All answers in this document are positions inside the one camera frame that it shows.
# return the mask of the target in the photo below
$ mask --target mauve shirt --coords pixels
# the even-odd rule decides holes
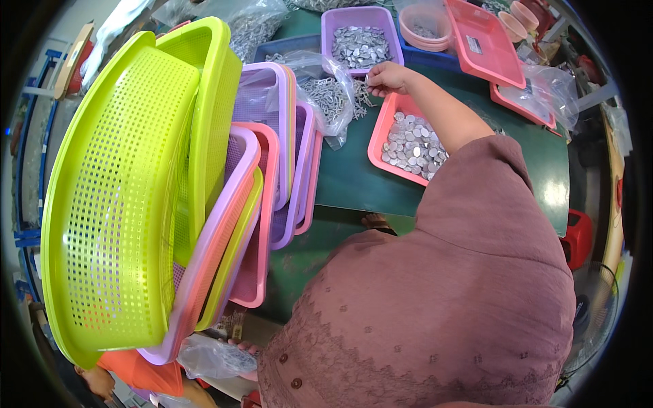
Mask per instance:
[[[428,184],[413,232],[331,253],[261,353],[263,406],[545,404],[575,304],[519,144],[474,140]]]

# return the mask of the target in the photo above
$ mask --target white wall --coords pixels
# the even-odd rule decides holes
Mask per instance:
[[[47,34],[60,40],[74,41],[79,34],[82,26],[91,20],[95,24],[91,41],[95,42],[95,32],[102,26],[109,14],[114,10],[120,0],[72,0],[68,8],[63,11],[61,18],[54,25],[54,28]],[[43,45],[39,58],[33,65],[29,76],[38,76],[43,64],[45,64],[45,51],[52,50],[63,51],[65,44],[58,41],[46,41]]]

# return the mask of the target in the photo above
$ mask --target blue plastic tray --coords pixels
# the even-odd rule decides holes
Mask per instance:
[[[402,52],[404,53],[405,63],[428,65],[429,67],[441,68],[452,72],[459,72],[460,74],[464,73],[462,70],[460,70],[458,57],[446,54],[444,52],[429,52],[413,47],[412,45],[408,44],[402,37],[402,33],[399,30],[398,20],[395,21],[395,24],[397,26],[397,35],[399,36],[399,45],[402,47]]]
[[[273,55],[275,52],[283,55],[290,51],[306,50],[319,54],[321,42],[320,34],[298,35],[287,39],[264,42],[256,48],[254,62],[263,62],[266,55]]]

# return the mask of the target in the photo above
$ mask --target yellow-green plastic basket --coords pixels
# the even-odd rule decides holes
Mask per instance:
[[[43,291],[54,339],[83,368],[105,350],[159,344],[168,329],[176,173],[199,80],[137,33],[63,139],[43,210]]]
[[[243,206],[240,217],[236,222],[236,227],[229,238],[227,248],[220,260],[220,266],[215,273],[214,280],[211,283],[208,296],[204,302],[200,319],[195,327],[196,332],[206,330],[213,325],[216,313],[221,313],[219,308],[223,301],[229,297],[228,286],[238,273],[238,258],[242,258],[247,243],[243,242],[244,236],[251,237],[253,228],[257,224],[258,214],[261,210],[261,194],[263,193],[263,172],[256,166],[253,173],[254,184],[247,196],[247,201]]]
[[[157,49],[201,72],[193,112],[187,185],[180,190],[174,260],[186,267],[204,222],[222,191],[229,127],[242,62],[229,48],[229,26],[206,17],[157,40]]]

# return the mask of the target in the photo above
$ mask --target purple plastic basket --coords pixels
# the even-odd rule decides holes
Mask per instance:
[[[272,228],[270,231],[270,248],[281,249],[288,245],[295,236],[297,226],[295,215],[297,214],[299,202],[306,201],[306,194],[302,194],[302,185],[308,186],[309,157],[313,154],[313,141],[315,140],[315,118],[313,108],[303,101],[297,101],[297,123],[296,143],[299,153],[297,155],[297,167],[295,168],[295,180],[293,190],[290,194],[290,201],[279,211],[272,214]]]
[[[174,268],[178,281],[168,332],[160,345],[138,349],[149,362],[157,366],[177,358],[182,340],[195,331],[208,291],[227,242],[240,215],[247,180],[250,180],[261,156],[259,141],[248,129],[232,126],[229,131],[225,184],[197,240],[188,267]]]
[[[315,132],[317,129],[313,129],[311,137],[313,138],[313,149],[315,149]],[[295,217],[295,224],[299,225],[306,217],[306,205],[308,203],[308,185],[311,181],[311,167],[313,166],[313,152],[308,153],[308,158],[306,159],[306,171],[304,171],[304,179],[302,180],[302,186],[300,188],[300,200],[299,205],[297,206],[297,215]]]
[[[333,32],[350,25],[356,27],[370,25],[382,29],[385,39],[388,40],[390,54],[393,56],[392,61],[399,65],[404,64],[404,55],[399,45],[392,15],[386,8],[377,6],[334,8],[325,11],[322,14],[322,55],[333,57],[331,54]],[[370,68],[350,69],[349,73],[351,76],[365,76],[369,71]]]
[[[289,70],[271,62],[243,66],[240,83],[253,75],[261,76],[256,86],[239,87],[234,104],[233,121],[264,123],[279,136],[279,194],[275,196],[274,209],[280,210],[290,199],[295,172],[295,81],[289,79]],[[278,90],[278,101],[267,101],[268,90]],[[268,112],[265,104],[278,105],[278,110]]]

